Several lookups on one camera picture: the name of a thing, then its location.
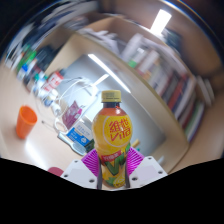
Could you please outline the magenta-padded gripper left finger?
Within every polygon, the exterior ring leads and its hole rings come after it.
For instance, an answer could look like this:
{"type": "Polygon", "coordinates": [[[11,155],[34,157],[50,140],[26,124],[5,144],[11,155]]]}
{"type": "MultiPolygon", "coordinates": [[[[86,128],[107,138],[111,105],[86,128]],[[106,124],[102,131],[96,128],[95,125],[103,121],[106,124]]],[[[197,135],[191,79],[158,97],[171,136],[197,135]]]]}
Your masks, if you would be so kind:
{"type": "Polygon", "coordinates": [[[67,181],[89,189],[102,189],[102,171],[95,149],[81,160],[73,160],[61,177],[67,181]]]}

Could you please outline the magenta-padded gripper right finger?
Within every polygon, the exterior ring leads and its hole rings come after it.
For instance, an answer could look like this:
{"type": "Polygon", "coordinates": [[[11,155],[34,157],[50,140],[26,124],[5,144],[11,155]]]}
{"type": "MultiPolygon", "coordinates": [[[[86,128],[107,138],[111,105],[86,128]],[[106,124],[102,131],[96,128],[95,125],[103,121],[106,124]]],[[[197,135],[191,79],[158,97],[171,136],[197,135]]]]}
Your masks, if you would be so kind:
{"type": "Polygon", "coordinates": [[[167,173],[152,157],[144,157],[139,151],[130,148],[126,157],[126,187],[140,188],[165,177],[167,173]]]}

